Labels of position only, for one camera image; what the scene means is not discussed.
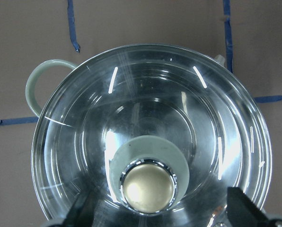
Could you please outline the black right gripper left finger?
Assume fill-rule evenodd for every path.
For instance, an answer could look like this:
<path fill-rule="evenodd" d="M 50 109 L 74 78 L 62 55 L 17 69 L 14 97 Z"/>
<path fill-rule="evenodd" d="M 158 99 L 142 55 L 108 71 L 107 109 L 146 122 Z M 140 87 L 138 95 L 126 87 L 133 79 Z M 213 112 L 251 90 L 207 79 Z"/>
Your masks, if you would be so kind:
<path fill-rule="evenodd" d="M 82 190 L 71 206 L 63 227 L 91 227 L 94 221 L 95 207 L 99 200 L 98 189 Z"/>

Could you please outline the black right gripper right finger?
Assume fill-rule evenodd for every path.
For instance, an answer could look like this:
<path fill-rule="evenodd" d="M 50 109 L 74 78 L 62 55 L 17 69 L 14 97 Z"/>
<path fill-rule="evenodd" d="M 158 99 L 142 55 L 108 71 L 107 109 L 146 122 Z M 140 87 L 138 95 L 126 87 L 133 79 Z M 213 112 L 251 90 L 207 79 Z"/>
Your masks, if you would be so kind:
<path fill-rule="evenodd" d="M 238 187 L 227 189 L 227 217 L 233 227 L 273 227 L 273 221 Z"/>

